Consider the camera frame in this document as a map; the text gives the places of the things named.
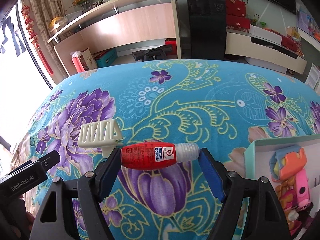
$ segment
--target purple flower pattern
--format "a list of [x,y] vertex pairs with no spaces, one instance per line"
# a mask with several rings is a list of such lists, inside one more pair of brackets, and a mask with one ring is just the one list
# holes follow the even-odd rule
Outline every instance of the purple flower pattern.
[[151,74],[154,75],[154,77],[150,78],[150,82],[159,82],[159,84],[163,84],[164,81],[168,81],[172,78],[165,70],[161,70],[161,72],[153,71]]
[[168,217],[184,208],[191,189],[191,173],[191,162],[154,171],[138,171],[122,166],[118,178],[135,201],[155,214]]
[[275,86],[273,88],[269,83],[264,83],[263,85],[266,88],[263,90],[263,92],[265,92],[267,95],[270,95],[272,101],[279,104],[280,101],[284,102],[286,100],[286,97],[281,94],[283,91],[279,86]]
[[267,107],[266,115],[272,122],[268,123],[268,127],[271,132],[277,137],[289,137],[292,136],[290,130],[296,130],[295,127],[290,123],[293,118],[287,118],[287,112],[284,107],[280,107],[277,111],[271,107]]
[[73,204],[73,210],[75,212],[77,224],[82,230],[85,230],[85,225],[84,225],[84,221],[83,221],[83,217],[82,217],[82,211],[80,208],[79,200],[73,199],[72,204]]
[[37,144],[36,151],[43,154],[43,151],[47,147],[47,142],[50,141],[50,136],[48,135],[48,127],[41,129],[38,132],[38,139],[40,140]]
[[98,69],[92,69],[92,70],[88,70],[88,71],[84,71],[80,74],[80,77],[83,77],[83,79],[87,79],[91,76],[91,73],[95,73],[97,72]]
[[49,101],[53,101],[59,97],[59,95],[62,93],[63,90],[57,89],[50,97]]
[[[73,199],[72,204],[77,224],[82,230],[85,230],[85,224],[79,200]],[[117,210],[118,202],[116,198],[113,196],[109,196],[104,200],[104,202],[99,203],[99,205],[102,210],[103,216],[107,222],[107,225],[110,226],[111,223],[115,227],[119,227],[122,220],[122,215]]]
[[57,168],[70,175],[71,163],[84,174],[93,169],[90,153],[97,149],[78,147],[78,136],[82,124],[113,118],[116,112],[115,99],[108,91],[96,89],[92,93],[80,93],[70,100],[64,110],[59,112],[48,125],[48,134],[54,137],[47,151],[56,150],[60,154],[58,165],[50,169],[55,175]]
[[320,105],[319,103],[314,103],[313,101],[311,101],[310,103],[311,103],[310,110],[314,120],[313,126],[315,129],[315,133],[319,134],[320,133]]
[[110,226],[110,223],[112,223],[115,227],[119,227],[122,220],[122,215],[117,210],[118,202],[116,198],[109,196],[105,199],[104,203],[102,202],[99,205],[108,226]]
[[49,105],[50,104],[45,104],[41,106],[39,111],[37,111],[35,114],[35,119],[34,119],[35,121],[39,121],[44,116],[44,112],[49,110]]

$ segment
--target blue floral bedsheet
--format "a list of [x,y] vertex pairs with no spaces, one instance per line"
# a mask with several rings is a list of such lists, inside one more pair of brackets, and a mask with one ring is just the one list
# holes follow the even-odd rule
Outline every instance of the blue floral bedsheet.
[[[29,191],[36,213],[53,176],[79,178],[102,160],[78,147],[83,123],[117,120],[124,144],[196,142],[245,175],[244,151],[259,138],[320,133],[319,96],[274,71],[226,61],[165,60],[87,71],[65,79],[35,113],[12,167],[57,150],[60,163]],[[73,200],[81,239],[87,234]],[[206,239],[221,204],[197,161],[155,171],[122,167],[101,208],[115,239]],[[234,239],[239,239],[245,205]]]

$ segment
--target toy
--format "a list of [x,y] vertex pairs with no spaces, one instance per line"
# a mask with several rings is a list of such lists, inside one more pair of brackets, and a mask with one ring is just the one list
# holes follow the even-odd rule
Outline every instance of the toy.
[[305,169],[302,169],[296,174],[296,184],[294,188],[297,193],[299,210],[302,211],[310,204],[308,178]]
[[304,149],[298,145],[276,150],[269,161],[274,182],[289,179],[303,169],[307,163]]
[[297,230],[299,230],[302,225],[302,222],[298,220],[299,214],[295,209],[289,209],[284,212],[284,215],[288,222],[290,235],[292,236],[297,232]]
[[288,190],[283,196],[279,198],[280,204],[284,211],[291,209],[292,207],[296,206],[297,201],[297,194],[294,189]]
[[288,180],[283,181],[279,186],[275,188],[278,198],[282,197],[288,190],[292,189],[296,182],[296,177],[293,176]]

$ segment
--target red gift box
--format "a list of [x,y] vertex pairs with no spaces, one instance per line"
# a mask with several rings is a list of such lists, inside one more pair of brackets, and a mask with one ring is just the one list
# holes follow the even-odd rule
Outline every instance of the red gift box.
[[246,32],[249,32],[250,19],[227,14],[227,26],[232,26],[235,30],[245,29]]
[[282,35],[281,33],[277,32],[275,30],[271,30],[271,29],[268,29],[268,28],[266,28],[266,30],[280,35],[282,37],[281,45],[286,47],[286,48],[288,48],[288,49],[293,50],[294,52],[297,52],[297,50],[298,50],[297,43],[294,40]]

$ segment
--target blue gripper pad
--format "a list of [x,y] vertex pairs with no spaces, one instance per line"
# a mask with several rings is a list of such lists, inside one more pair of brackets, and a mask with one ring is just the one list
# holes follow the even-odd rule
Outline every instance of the blue gripper pad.
[[223,203],[226,198],[226,194],[223,191],[222,179],[213,167],[211,160],[208,159],[202,149],[200,150],[198,161],[213,196]]

